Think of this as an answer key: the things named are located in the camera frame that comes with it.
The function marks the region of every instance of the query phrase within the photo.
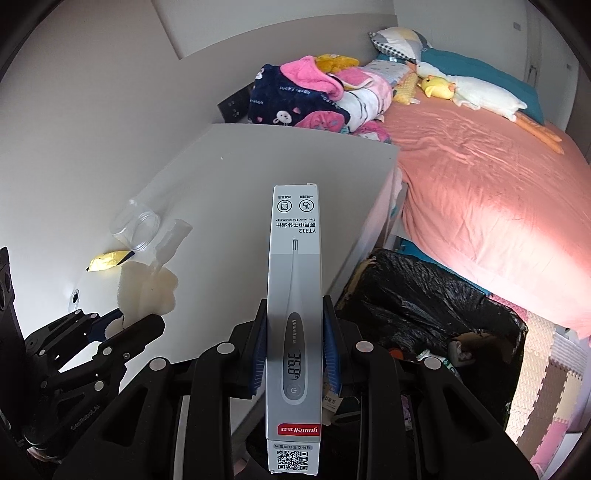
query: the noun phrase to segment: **teal pillow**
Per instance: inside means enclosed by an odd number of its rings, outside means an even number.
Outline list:
[[[497,70],[493,66],[477,59],[471,59],[451,51],[428,48],[421,53],[421,61],[437,67],[446,75],[474,77],[498,85],[527,103],[527,109],[521,112],[544,125],[544,114],[535,89],[508,73]]]

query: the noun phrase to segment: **pink fleece blanket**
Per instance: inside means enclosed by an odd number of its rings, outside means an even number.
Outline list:
[[[486,110],[393,103],[385,128],[409,184],[404,226],[427,255],[554,323],[591,335],[591,169]]]

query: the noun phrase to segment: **blue gripper pad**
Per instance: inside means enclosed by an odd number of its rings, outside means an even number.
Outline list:
[[[323,343],[324,343],[324,367],[330,386],[335,392],[340,392],[340,361],[339,351],[336,347],[335,334],[330,324],[330,318],[323,312]]]
[[[252,355],[252,375],[250,391],[251,395],[256,395],[256,391],[261,386],[262,374],[265,369],[265,358],[267,357],[267,315],[263,318],[261,329],[256,338],[255,350]]]

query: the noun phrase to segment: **yellow plush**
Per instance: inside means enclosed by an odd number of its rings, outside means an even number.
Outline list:
[[[414,72],[410,72],[403,78],[394,89],[396,94],[394,95],[394,102],[401,103],[403,105],[410,105],[410,100],[414,98],[414,92],[417,88],[418,75]]]
[[[448,82],[443,77],[429,75],[421,82],[421,88],[428,98],[433,96],[445,100],[451,100],[456,91],[456,84]]]
[[[339,73],[341,70],[359,66],[359,60],[343,55],[325,53],[314,59],[316,66],[322,73]]]

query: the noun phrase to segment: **trash bag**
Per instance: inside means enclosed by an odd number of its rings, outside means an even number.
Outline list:
[[[364,339],[415,360],[429,349],[447,356],[459,338],[476,362],[458,371],[465,386],[506,426],[527,327],[510,308],[457,275],[416,257],[377,249],[361,263],[336,306]]]

